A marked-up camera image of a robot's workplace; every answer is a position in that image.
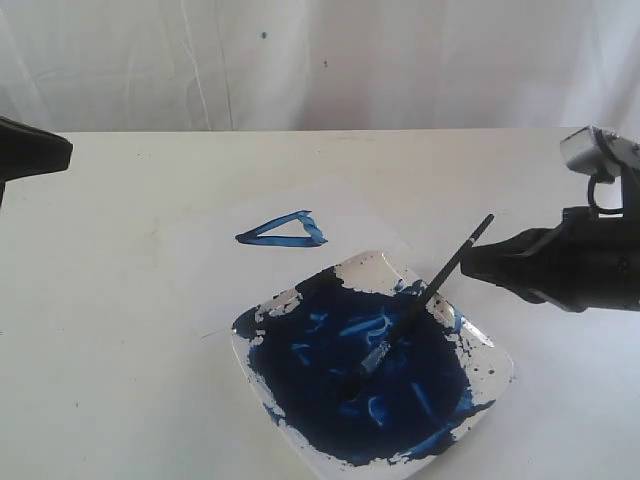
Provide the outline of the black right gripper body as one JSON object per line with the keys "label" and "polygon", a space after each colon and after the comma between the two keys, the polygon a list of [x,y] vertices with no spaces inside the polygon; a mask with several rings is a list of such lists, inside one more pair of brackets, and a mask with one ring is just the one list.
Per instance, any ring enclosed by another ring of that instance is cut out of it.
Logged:
{"label": "black right gripper body", "polygon": [[567,207],[541,253],[545,283],[539,296],[567,312],[639,310],[639,175],[621,173],[622,206],[604,209],[587,184],[586,206]]}

